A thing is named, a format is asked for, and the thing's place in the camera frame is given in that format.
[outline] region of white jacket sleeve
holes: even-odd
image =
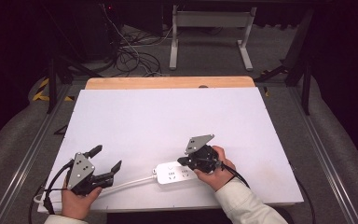
[[[234,224],[287,223],[273,208],[263,204],[238,178],[215,193],[217,201]]]
[[[45,224],[88,224],[85,221],[77,220],[69,217],[50,215],[46,219]]]

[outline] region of cable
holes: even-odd
[[[39,193],[39,191],[46,186],[46,183],[48,182],[48,177],[46,177],[46,179],[43,181],[43,183],[39,186],[39,188],[37,188],[37,191],[34,193],[34,197],[37,197],[37,193]],[[31,200],[31,204],[28,208],[28,223],[32,224],[32,208],[34,207],[34,199]]]
[[[159,72],[149,72],[147,68],[143,65],[141,65],[141,67],[143,67],[146,71],[146,74],[144,74],[143,77],[153,77],[154,75],[164,76],[164,74],[161,74]]]
[[[46,195],[45,195],[45,200],[43,200],[43,205],[46,207],[46,209],[48,210],[48,213],[51,215],[54,215],[54,209],[51,203],[51,199],[49,197],[53,185],[56,182],[57,178],[62,174],[62,172],[64,170],[66,170],[67,168],[70,168],[72,165],[74,164],[74,160],[70,160],[68,163],[66,163],[61,170],[54,176],[54,178],[51,180],[50,185],[48,186],[48,189],[45,189]]]
[[[295,179],[296,179],[297,184],[303,189],[305,196],[307,197],[307,200],[310,204],[310,212],[312,213],[312,224],[316,224],[315,210],[313,208],[312,201],[310,200],[310,196],[307,193],[307,190],[304,188],[304,186],[302,185],[302,183],[298,180],[298,178],[296,176],[295,176]]]
[[[144,45],[133,45],[133,47],[134,48],[139,48],[139,47],[148,47],[148,46],[156,46],[156,45],[159,45],[159,44],[161,44],[162,42],[164,42],[164,40],[166,40],[166,39],[169,39],[168,38],[168,35],[171,33],[171,30],[172,30],[172,27],[171,27],[171,29],[168,31],[168,33],[163,37],[163,38],[158,38],[158,40],[157,41],[159,41],[158,43],[148,43],[148,44],[144,44]],[[138,41],[136,41],[135,43],[137,43],[137,42],[144,42],[144,41],[146,41],[146,40],[149,40],[149,39],[140,39],[140,40],[138,40]]]
[[[112,75],[112,77],[117,77],[120,75],[123,75],[127,73],[127,76],[130,74],[130,72],[136,70],[139,65],[143,65],[146,67],[146,74],[144,77],[150,77],[150,74],[161,74],[161,66],[159,63],[159,60],[148,53],[138,53],[139,57],[134,55],[133,52],[127,50],[127,49],[120,49],[118,51],[117,58],[119,59],[120,63],[116,64],[116,69],[120,71],[121,73]],[[129,64],[131,61],[134,61],[135,59],[138,59],[138,62],[135,64]]]
[[[103,13],[106,17],[106,19],[110,22],[110,24],[113,25],[113,27],[115,27],[117,33],[127,42],[127,44],[132,48],[132,50],[137,54],[138,59],[139,59],[139,53],[138,51],[136,51],[135,48],[132,47],[132,45],[127,41],[127,39],[121,34],[121,32],[118,30],[118,28],[116,27],[116,25],[109,19],[109,16],[106,13],[106,8],[104,7],[104,4],[100,4],[100,7],[103,9]]]
[[[133,180],[133,181],[130,181],[130,182],[127,182],[127,183],[124,183],[124,184],[120,184],[120,185],[117,185],[117,186],[106,188],[106,189],[103,189],[103,192],[101,192],[100,195],[103,195],[103,194],[105,194],[105,193],[107,193],[109,191],[115,190],[115,189],[123,188],[123,187],[131,185],[131,184],[136,184],[136,183],[139,183],[139,182],[143,182],[143,181],[146,181],[146,180],[149,180],[149,179],[156,179],[156,178],[157,178],[157,175],[151,175],[151,176],[146,177],[146,178],[137,179],[137,180]],[[41,199],[37,199],[37,197],[42,196],[42,194],[37,194],[40,189],[41,188],[39,188],[38,191],[36,192],[36,194],[34,195],[32,203],[43,203]],[[62,201],[51,201],[51,203],[61,203],[61,202]]]
[[[234,176],[236,176],[240,181],[242,181],[246,185],[246,187],[248,187],[248,189],[250,188],[248,182],[246,182],[245,178],[243,178],[243,176],[241,176],[240,173],[238,173],[236,170],[234,170],[231,167],[229,167],[229,166],[225,165],[224,163],[222,163],[222,169],[225,169],[225,168],[230,173],[232,173]]]
[[[124,184],[114,186],[114,187],[106,188],[106,189],[103,190],[103,192],[101,192],[101,194],[107,193],[108,191],[111,191],[111,190],[123,188],[123,187],[125,187],[127,185],[136,184],[136,183],[139,183],[139,182],[143,182],[143,181],[146,181],[146,180],[149,180],[149,179],[156,179],[156,178],[157,178],[157,175],[151,175],[151,176],[146,177],[146,178],[133,180],[133,181],[130,181],[130,182],[127,182],[127,183],[124,183]]]
[[[129,33],[126,33],[124,34],[124,36],[127,37],[127,40],[129,42],[131,42],[132,45],[138,43],[138,42],[143,42],[143,41],[146,41],[146,40],[149,40],[149,39],[155,39],[152,43],[155,43],[155,42],[158,42],[161,37],[158,36],[154,36],[154,35],[151,35],[149,33],[146,33],[146,32],[143,32],[143,31],[140,31],[140,30],[137,30],[137,31],[132,31],[132,32],[129,32]]]

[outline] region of metal frame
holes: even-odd
[[[178,54],[178,27],[246,27],[242,40],[238,40],[243,63],[247,71],[253,71],[246,44],[255,19],[256,7],[250,12],[206,12],[206,11],[178,11],[178,6],[172,10],[172,44],[170,69],[175,70]]]
[[[64,85],[60,88],[58,92],[57,106],[51,108],[50,113],[46,114],[46,117],[43,120],[43,123],[39,128],[33,143],[28,148],[27,154],[22,160],[20,167],[17,169],[16,173],[14,173],[14,176],[12,177],[11,182],[0,202],[0,223],[4,223],[5,217],[7,216],[11,205],[14,203],[14,200],[20,193],[22,184],[30,172],[34,160],[36,159],[36,156],[42,147],[43,141],[45,140],[46,132],[48,131],[51,122],[54,120],[57,111],[64,101],[69,89],[70,85]]]
[[[356,209],[351,202],[350,196],[345,190],[345,186],[341,180],[341,177],[339,176],[333,162],[330,160],[330,157],[327,154],[326,148],[324,147],[324,144],[319,137],[318,132],[313,126],[310,116],[308,116],[302,109],[303,105],[300,102],[300,97],[298,92],[296,91],[296,88],[289,87],[288,89],[292,100],[298,108],[298,112],[301,114],[301,117],[308,128],[310,140],[313,144],[315,154],[318,157],[322,168],[324,169],[324,174],[327,177],[332,191],[336,195],[338,204],[341,208],[342,213],[344,214],[344,217],[347,219],[348,223],[358,224],[358,215]]]

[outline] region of white power strip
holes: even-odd
[[[153,170],[157,175],[159,184],[171,184],[175,182],[197,179],[197,175],[187,166],[182,166],[177,161],[159,164]]]

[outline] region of human hand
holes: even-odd
[[[213,146],[213,150],[217,152],[218,159],[225,165],[231,167],[235,170],[235,165],[228,159],[226,159],[225,150],[221,147]],[[212,174],[205,174],[201,170],[194,170],[197,177],[211,186],[214,191],[218,191],[232,178],[233,174],[230,173],[227,169],[223,170],[221,168],[216,168]]]
[[[89,214],[91,204],[98,198],[103,190],[98,187],[87,196],[83,196],[76,195],[71,190],[66,189],[66,183],[64,183],[63,187],[65,189],[62,190],[62,215],[79,220]]]

